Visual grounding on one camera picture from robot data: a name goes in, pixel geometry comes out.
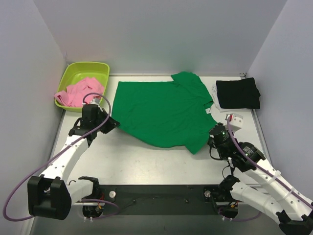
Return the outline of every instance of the screw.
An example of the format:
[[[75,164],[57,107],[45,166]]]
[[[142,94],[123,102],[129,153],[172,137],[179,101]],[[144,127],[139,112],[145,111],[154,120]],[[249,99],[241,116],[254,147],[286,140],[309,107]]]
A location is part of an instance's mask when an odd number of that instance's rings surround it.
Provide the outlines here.
[[[110,198],[115,198],[115,196],[116,196],[116,192],[115,191],[109,192],[109,197]]]
[[[204,192],[205,197],[210,197],[211,196],[211,192],[209,190]]]

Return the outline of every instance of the white wall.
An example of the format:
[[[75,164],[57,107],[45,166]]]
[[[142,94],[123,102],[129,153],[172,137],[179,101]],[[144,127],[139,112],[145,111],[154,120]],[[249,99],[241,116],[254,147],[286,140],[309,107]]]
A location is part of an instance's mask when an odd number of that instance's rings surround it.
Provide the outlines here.
[[[65,68],[63,56],[31,0],[3,0],[0,7],[0,208],[9,192],[51,152],[60,121],[53,94]],[[26,185],[8,214],[28,214]],[[0,233],[20,234],[22,222],[0,217]]]
[[[288,0],[248,76],[261,92],[258,112],[274,166],[313,199],[313,1]]]
[[[286,0],[35,0],[69,61],[112,73],[247,72]]]

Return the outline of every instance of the folded black cloth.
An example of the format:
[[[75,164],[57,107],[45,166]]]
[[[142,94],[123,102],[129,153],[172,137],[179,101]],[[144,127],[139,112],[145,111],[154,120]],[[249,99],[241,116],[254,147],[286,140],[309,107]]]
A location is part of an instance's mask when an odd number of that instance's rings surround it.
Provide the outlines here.
[[[238,81],[216,81],[217,97],[224,109],[259,109],[261,96],[253,77]]]

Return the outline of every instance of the white table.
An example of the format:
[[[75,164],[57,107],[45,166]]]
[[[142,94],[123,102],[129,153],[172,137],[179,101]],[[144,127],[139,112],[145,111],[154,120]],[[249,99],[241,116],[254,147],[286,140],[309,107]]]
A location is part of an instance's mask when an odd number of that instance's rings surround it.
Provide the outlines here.
[[[211,92],[216,80],[240,80],[240,77],[201,77],[202,82]],[[170,76],[111,76],[105,96],[113,105],[119,81],[172,81]],[[211,113],[217,122],[225,123],[227,113],[220,113],[212,105]],[[236,132],[239,141],[248,141],[264,152],[250,110],[236,112],[244,117],[243,128]],[[55,146],[55,154],[61,150],[81,113],[66,111]],[[216,150],[212,156],[217,157]],[[191,154],[184,146],[163,149],[150,146],[142,141],[114,129],[104,135],[98,133],[90,148],[81,156],[74,167],[69,180],[80,176],[91,176],[99,179],[103,185],[192,185],[219,184],[222,180],[222,169],[227,162],[215,161],[209,156],[208,145],[197,154]],[[250,185],[256,182],[238,170],[235,176]]]

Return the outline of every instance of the laundry basket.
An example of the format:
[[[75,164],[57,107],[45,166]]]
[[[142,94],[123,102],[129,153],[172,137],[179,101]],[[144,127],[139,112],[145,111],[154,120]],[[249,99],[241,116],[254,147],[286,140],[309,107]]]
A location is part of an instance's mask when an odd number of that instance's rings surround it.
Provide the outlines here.
[[[104,87],[103,94],[107,88],[110,67],[100,62],[75,62],[70,64],[65,70],[60,81],[58,91],[66,91],[68,85],[74,85],[86,77],[95,77]],[[82,107],[68,107],[60,104],[56,99],[54,102],[57,106],[72,112],[81,112]]]

